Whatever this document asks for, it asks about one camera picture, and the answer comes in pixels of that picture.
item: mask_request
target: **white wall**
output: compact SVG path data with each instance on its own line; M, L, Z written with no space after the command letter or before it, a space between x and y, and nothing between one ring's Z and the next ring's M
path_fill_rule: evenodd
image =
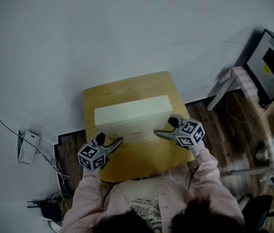
M0 233L53 233L39 208L25 202L0 202Z
M2 115L0 118L17 132L17 127L11 121ZM50 159L54 158L51 143L42 140L38 147ZM58 189L57 174L41 155L35 156L33 166L17 163L17 136L0 124L0 201L45 199Z
M162 70L204 98L255 25L274 31L274 0L0 0L0 112L74 131L83 89Z

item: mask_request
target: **chair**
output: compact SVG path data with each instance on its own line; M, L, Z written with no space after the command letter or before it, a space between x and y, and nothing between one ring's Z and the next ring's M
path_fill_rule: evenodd
M246 225L250 230L259 231L266 218L274 216L274 212L270 212L273 196L261 195L254 197L252 194L249 194L247 197L250 199L242 210Z

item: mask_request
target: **light wooden tabletop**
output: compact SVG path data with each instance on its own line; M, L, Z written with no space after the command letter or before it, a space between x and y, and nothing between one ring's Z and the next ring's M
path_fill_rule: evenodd
M94 110L108 105L168 95L172 113L189 118L180 94L167 71L116 81L84 90L84 118L89 141L98 132ZM162 138L150 142L122 144L109 156L110 161L100 170L106 182L121 182L162 172L194 160L190 151Z

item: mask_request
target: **white cardboard box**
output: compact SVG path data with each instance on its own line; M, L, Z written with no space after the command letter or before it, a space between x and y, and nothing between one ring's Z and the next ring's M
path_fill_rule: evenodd
M157 139L154 130L165 127L172 107L168 95L95 109L95 125L110 139L124 143Z

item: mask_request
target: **dark hair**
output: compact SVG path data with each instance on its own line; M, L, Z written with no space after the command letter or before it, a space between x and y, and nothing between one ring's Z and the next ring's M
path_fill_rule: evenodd
M138 216L134 211L116 215L100 221L93 228L94 233L153 233L145 220Z
M209 205L210 202L207 199L189 202L187 208L172 219L172 233L245 232L244 224L234 218L211 213Z
M228 216L212 214L209 200L193 200L187 208L174 216L171 222L172 233L244 233L245 226ZM116 215L100 221L93 227L94 233L152 233L145 220L134 211Z

